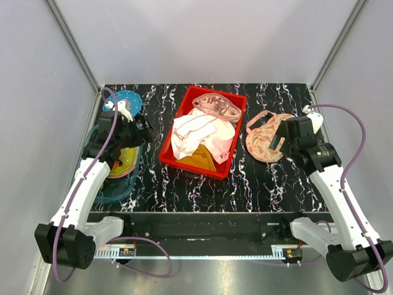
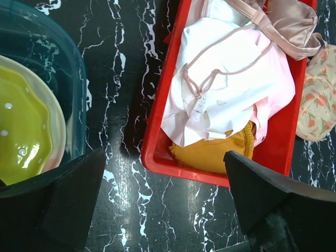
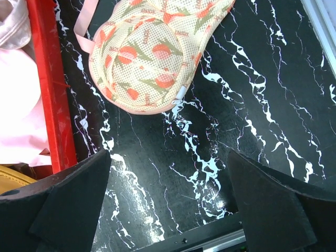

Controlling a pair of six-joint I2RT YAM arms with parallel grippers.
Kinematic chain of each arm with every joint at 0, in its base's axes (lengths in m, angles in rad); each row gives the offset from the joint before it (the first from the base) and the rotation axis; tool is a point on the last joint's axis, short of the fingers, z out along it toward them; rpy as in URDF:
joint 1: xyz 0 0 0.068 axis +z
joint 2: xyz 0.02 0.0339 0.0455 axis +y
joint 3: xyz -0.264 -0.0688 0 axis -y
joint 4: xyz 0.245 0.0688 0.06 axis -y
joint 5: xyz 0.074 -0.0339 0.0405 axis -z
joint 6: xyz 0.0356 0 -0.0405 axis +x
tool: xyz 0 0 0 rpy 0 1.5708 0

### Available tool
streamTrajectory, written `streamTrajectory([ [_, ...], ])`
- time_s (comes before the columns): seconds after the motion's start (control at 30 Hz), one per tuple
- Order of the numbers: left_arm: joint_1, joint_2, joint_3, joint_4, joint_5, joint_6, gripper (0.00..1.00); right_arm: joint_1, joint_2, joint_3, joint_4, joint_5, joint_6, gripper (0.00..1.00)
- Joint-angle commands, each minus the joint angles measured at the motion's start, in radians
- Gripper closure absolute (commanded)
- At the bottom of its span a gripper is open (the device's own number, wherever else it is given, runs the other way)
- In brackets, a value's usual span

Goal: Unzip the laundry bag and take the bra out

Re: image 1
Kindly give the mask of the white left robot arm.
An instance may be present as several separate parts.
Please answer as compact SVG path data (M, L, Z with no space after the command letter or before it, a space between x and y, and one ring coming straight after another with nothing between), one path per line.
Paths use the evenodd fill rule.
M95 198L116 165L124 166L121 150L139 147L154 140L155 132L141 112L131 120L115 111L101 113L82 151L79 169L62 206L47 224L34 232L44 262L86 269L95 251L116 239L126 243L132 228L122 218L105 217L87 224Z

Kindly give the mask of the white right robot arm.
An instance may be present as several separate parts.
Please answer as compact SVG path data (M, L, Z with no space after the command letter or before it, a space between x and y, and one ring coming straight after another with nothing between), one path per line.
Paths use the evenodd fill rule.
M319 141L315 117L293 117L280 122L270 149L279 149L309 176L329 209L335 234L305 216L279 228L280 239L297 239L314 248L327 262L333 276L348 281L375 271L386 278L385 265L392 259L392 242L383 241L360 209L346 182L341 159L330 143Z

